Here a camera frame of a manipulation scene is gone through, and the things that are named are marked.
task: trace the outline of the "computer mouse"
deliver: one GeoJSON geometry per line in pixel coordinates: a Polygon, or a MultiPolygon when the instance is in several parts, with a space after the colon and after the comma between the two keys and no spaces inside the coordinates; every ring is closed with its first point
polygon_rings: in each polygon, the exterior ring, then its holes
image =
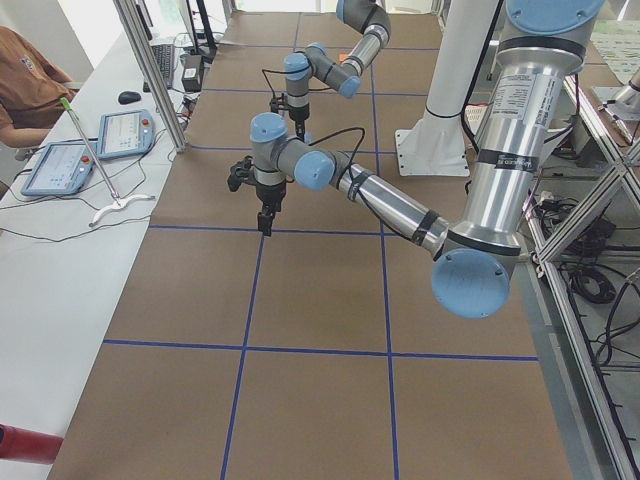
{"type": "Polygon", "coordinates": [[[128,103],[139,102],[141,98],[138,92],[122,92],[118,95],[118,103],[127,105],[128,103]]]}

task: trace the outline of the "device screen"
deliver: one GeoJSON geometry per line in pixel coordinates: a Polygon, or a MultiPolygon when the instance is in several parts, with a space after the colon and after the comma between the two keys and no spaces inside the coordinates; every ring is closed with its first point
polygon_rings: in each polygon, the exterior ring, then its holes
{"type": "Polygon", "coordinates": [[[61,190],[71,185],[84,145],[56,145],[49,149],[29,187],[33,190],[61,190]]]}
{"type": "Polygon", "coordinates": [[[140,144],[140,112],[113,115],[107,119],[104,152],[134,150],[140,144]]]}

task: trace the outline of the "tablet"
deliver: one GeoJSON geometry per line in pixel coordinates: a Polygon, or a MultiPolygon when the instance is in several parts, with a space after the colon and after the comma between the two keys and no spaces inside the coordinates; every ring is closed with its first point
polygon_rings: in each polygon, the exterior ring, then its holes
{"type": "Polygon", "coordinates": [[[84,185],[93,160],[82,142],[48,144],[22,186],[24,196],[71,195],[84,185]]]}
{"type": "Polygon", "coordinates": [[[100,160],[142,155],[153,146],[153,119],[147,110],[110,113],[100,119],[98,148],[100,160]]]}

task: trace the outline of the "red object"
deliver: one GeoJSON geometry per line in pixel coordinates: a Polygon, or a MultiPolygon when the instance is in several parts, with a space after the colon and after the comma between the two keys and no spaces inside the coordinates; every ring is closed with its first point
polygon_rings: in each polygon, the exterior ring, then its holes
{"type": "Polygon", "coordinates": [[[62,438],[46,433],[0,425],[0,458],[18,462],[52,464],[62,438]]]}

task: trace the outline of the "person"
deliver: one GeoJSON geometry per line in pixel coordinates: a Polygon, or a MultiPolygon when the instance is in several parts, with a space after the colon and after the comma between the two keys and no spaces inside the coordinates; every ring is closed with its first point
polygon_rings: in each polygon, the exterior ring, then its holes
{"type": "Polygon", "coordinates": [[[64,112],[60,98],[75,95],[63,85],[71,77],[4,26],[0,72],[0,142],[12,148],[39,145],[64,112]]]}

